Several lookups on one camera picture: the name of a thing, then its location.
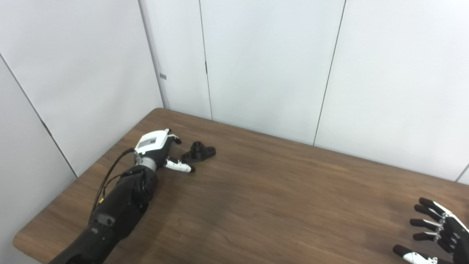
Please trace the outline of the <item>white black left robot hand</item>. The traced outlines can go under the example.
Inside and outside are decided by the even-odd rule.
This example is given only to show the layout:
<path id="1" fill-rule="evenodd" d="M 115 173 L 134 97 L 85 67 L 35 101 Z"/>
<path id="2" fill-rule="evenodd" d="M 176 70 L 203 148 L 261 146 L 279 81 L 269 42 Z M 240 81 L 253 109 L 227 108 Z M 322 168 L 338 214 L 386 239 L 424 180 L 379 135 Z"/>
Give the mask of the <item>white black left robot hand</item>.
<path id="1" fill-rule="evenodd" d="M 173 143 L 180 145 L 182 140 L 169 128 L 144 134 L 134 149 L 136 165 L 148 167 L 153 172 L 168 168 L 178 172 L 194 173 L 196 171 L 194 166 L 169 155 Z"/>

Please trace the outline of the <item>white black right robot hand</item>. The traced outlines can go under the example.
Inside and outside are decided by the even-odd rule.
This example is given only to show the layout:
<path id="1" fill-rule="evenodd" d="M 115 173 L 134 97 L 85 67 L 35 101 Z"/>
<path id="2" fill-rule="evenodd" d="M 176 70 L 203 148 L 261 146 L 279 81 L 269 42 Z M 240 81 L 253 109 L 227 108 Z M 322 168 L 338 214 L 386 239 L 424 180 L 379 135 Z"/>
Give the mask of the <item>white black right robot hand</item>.
<path id="1" fill-rule="evenodd" d="M 414 206 L 416 212 L 429 216 L 425 219 L 410 219 L 413 227 L 425 228 L 427 232 L 413 234 L 414 241 L 435 242 L 452 261 L 414 251 L 402 245 L 395 245 L 392 252 L 410 264 L 467 264 L 469 262 L 469 231 L 461 220 L 439 203 L 420 197 Z"/>

